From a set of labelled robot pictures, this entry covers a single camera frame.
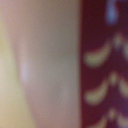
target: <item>beige surface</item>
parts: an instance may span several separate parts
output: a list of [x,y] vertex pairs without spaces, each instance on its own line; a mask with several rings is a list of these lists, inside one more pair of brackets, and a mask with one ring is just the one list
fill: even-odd
[[0,15],[0,127],[36,128]]
[[79,128],[79,1],[1,0],[39,128]]

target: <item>dark red fabric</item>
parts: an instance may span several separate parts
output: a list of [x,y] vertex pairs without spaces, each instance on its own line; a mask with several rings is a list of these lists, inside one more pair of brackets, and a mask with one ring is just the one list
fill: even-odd
[[[122,55],[122,48],[118,52],[112,48],[107,61],[98,68],[88,67],[84,55],[94,51],[105,44],[107,39],[120,32],[128,38],[128,2],[117,2],[120,12],[119,21],[113,26],[105,22],[105,9],[107,0],[83,0],[82,2],[82,40],[81,40],[81,102],[82,102],[82,128],[97,123],[109,108],[114,107],[125,117],[128,117],[128,99],[123,98],[118,86],[109,87],[104,101],[98,106],[91,106],[84,100],[86,91],[95,89],[111,71],[117,71],[128,80],[128,62]],[[107,123],[107,128],[118,128],[117,121]]]

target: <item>patterned fabric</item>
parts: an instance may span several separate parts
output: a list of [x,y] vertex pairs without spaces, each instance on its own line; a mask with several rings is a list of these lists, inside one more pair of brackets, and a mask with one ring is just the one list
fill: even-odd
[[128,2],[83,0],[82,128],[128,128]]

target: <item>light background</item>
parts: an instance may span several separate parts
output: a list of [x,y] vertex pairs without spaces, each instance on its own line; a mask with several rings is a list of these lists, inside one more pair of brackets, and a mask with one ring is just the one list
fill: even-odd
[[80,128],[79,0],[1,0],[39,128]]

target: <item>fabric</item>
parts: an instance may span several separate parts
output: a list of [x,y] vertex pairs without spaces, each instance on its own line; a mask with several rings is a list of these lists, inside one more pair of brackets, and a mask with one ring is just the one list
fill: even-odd
[[128,127],[128,2],[83,0],[82,128]]

